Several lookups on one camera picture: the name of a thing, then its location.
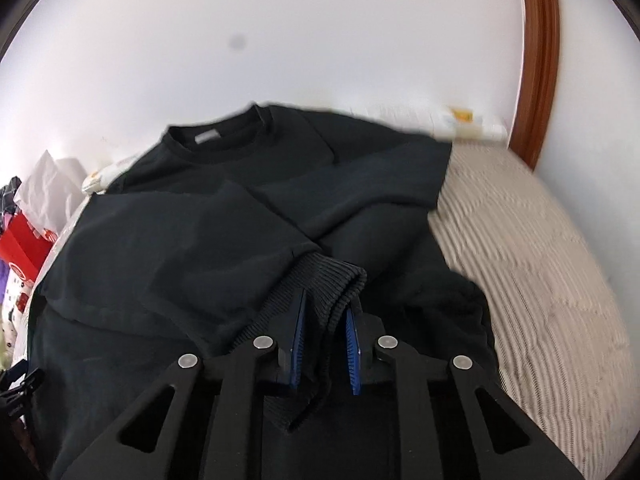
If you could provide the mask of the black sweatshirt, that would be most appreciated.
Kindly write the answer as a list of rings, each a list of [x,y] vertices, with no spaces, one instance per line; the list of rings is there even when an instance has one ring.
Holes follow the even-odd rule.
[[[32,429],[52,479],[183,353],[255,337],[306,288],[419,352],[498,374],[488,303],[431,232],[450,145],[346,115],[254,105],[170,127],[94,196],[37,286]]]

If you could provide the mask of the dark patterned clothes pile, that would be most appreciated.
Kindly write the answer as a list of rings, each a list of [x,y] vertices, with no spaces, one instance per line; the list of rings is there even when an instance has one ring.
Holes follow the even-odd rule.
[[[0,231],[4,232],[10,225],[14,216],[20,212],[20,207],[15,203],[15,194],[20,188],[22,180],[15,176],[0,190]]]

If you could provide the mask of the striped beige mattress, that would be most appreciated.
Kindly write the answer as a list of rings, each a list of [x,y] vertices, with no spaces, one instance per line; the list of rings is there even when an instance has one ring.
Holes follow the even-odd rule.
[[[620,477],[639,393],[596,260],[506,151],[459,146],[437,179],[435,235],[448,262],[485,289],[506,391],[586,478]]]

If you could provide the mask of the red paper bag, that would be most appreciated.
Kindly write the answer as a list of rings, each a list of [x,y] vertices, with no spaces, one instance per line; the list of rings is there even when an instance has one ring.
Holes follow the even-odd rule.
[[[1,234],[1,259],[21,280],[34,282],[54,242],[54,235],[42,236],[20,212]]]

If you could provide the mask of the white plastic bag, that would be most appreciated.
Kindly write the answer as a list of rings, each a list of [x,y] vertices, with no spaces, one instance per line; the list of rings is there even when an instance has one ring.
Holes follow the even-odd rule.
[[[44,151],[15,194],[18,208],[42,235],[60,235],[85,198],[88,174],[77,158],[54,159]]]

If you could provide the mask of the white printed rolled mat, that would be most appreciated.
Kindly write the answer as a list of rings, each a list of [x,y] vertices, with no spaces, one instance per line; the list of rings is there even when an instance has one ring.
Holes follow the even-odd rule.
[[[420,132],[441,141],[477,141],[508,144],[510,130],[495,115],[476,114],[459,107],[369,106],[352,107],[352,116],[382,122],[407,132]],[[86,195],[104,192],[121,174],[142,156],[134,154],[89,174],[81,185]]]

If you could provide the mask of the brown wooden door frame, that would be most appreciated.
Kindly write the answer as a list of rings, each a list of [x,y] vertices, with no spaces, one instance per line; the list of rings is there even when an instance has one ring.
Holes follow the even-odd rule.
[[[558,79],[559,0],[524,0],[523,66],[509,148],[534,169],[544,146]]]

